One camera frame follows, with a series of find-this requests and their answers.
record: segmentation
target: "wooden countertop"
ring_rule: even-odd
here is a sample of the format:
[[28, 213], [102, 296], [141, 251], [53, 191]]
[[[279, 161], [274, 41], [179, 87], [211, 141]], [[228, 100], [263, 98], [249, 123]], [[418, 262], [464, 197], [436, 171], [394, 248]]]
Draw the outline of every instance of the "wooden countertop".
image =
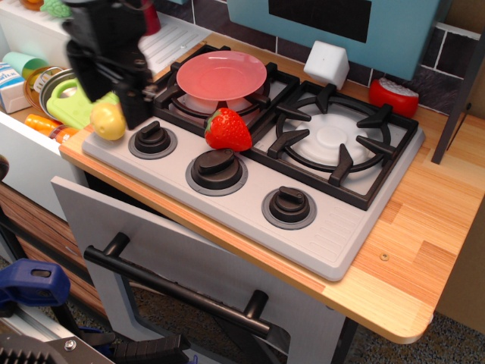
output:
[[[206, 42], [250, 52], [308, 79], [303, 64], [217, 34]], [[368, 100], [349, 81], [343, 93]], [[426, 330], [485, 192], [485, 121], [468, 116], [440, 165], [431, 162], [446, 116], [420, 108], [427, 139], [345, 277], [326, 281], [256, 242], [85, 155], [81, 130], [60, 147], [63, 158], [182, 225], [242, 256], [316, 300], [399, 344]]]

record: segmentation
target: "dark tile backsplash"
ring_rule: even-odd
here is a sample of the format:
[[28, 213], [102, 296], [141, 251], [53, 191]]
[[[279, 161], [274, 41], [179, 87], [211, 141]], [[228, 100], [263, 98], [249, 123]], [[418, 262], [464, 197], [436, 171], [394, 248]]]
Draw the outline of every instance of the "dark tile backsplash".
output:
[[447, 74], [465, 77], [476, 44], [477, 40], [448, 32], [436, 69]]
[[[189, 0], [178, 5], [155, 0], [161, 13], [195, 23], [262, 49], [267, 49], [305, 63], [311, 49], [230, 21], [224, 0]], [[350, 62], [348, 80], [369, 87], [376, 78], [386, 77], [412, 89], [420, 95], [420, 104], [443, 114], [449, 114], [477, 40], [456, 28], [438, 25], [430, 39], [422, 65], [411, 81], [402, 80], [379, 70]]]

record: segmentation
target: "black knob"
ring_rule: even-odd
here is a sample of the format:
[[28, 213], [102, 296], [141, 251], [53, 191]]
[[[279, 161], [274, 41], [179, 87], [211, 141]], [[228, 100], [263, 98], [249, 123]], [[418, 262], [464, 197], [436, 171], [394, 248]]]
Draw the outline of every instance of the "black knob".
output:
[[243, 169], [232, 149], [211, 150], [194, 161], [192, 179], [201, 187], [223, 190], [239, 182]]
[[284, 222], [300, 222], [310, 213], [305, 193], [290, 187], [280, 187], [271, 198], [269, 207], [271, 214]]
[[135, 136], [136, 149], [146, 154], [163, 152], [170, 143], [170, 135], [158, 121], [153, 121], [142, 128]]
[[0, 155], [0, 180], [3, 180], [5, 178], [8, 173], [8, 169], [8, 160], [3, 155]]

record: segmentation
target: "toy strawberry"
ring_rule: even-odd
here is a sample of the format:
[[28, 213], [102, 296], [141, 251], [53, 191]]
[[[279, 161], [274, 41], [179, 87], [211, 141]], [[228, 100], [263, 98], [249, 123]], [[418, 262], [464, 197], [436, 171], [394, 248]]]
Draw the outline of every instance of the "toy strawberry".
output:
[[214, 149], [242, 152], [252, 146], [252, 138], [244, 120], [230, 108], [219, 108], [207, 122], [205, 141]]

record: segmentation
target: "black handle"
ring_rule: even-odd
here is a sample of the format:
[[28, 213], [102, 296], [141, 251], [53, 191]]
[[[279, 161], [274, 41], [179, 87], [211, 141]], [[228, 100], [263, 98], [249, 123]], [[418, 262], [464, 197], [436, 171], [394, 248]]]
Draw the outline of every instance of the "black handle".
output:
[[8, 160], [0, 154], [0, 181], [2, 181], [8, 173]]
[[132, 262], [119, 258], [119, 255], [129, 242], [130, 238], [127, 235], [118, 233], [104, 251], [98, 250], [94, 246], [88, 246], [84, 252], [84, 259], [213, 316], [225, 319], [258, 337], [268, 338], [272, 324], [259, 319], [268, 301], [268, 295], [265, 292], [255, 290], [244, 313], [239, 312], [232, 307], [216, 302], [193, 290], [162, 278], [152, 271], [138, 268]]

